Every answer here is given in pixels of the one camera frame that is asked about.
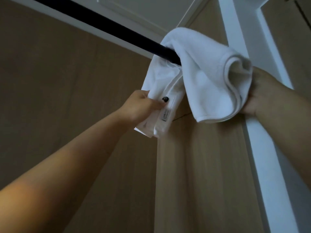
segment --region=white cloth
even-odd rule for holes
[[[225,121],[241,110],[252,80],[249,59],[187,28],[173,29],[161,44],[176,51],[182,66],[154,55],[142,90],[150,90],[151,99],[161,100],[167,96],[169,101],[136,130],[148,137],[165,134],[185,92],[197,122]]]

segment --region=person's right arm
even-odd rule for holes
[[[242,112],[255,115],[311,189],[311,104],[269,73],[254,67]]]

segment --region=white label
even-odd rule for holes
[[[162,114],[162,116],[161,116],[161,119],[163,120],[163,121],[167,121],[167,118],[169,117],[169,114],[170,114],[170,110],[169,109],[165,109],[164,111],[163,111],[163,114]]]

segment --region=person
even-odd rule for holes
[[[152,111],[165,106],[164,101],[149,99],[147,95],[147,91],[135,91],[117,111],[0,191],[0,232],[40,232],[52,225],[58,215],[65,226],[119,138]],[[310,103],[254,67],[242,113],[258,119],[311,188]]]

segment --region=black pole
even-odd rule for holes
[[[174,64],[181,65],[176,52],[126,28],[72,0],[35,0],[65,15],[69,15],[119,39],[138,46],[152,54],[158,55]]]

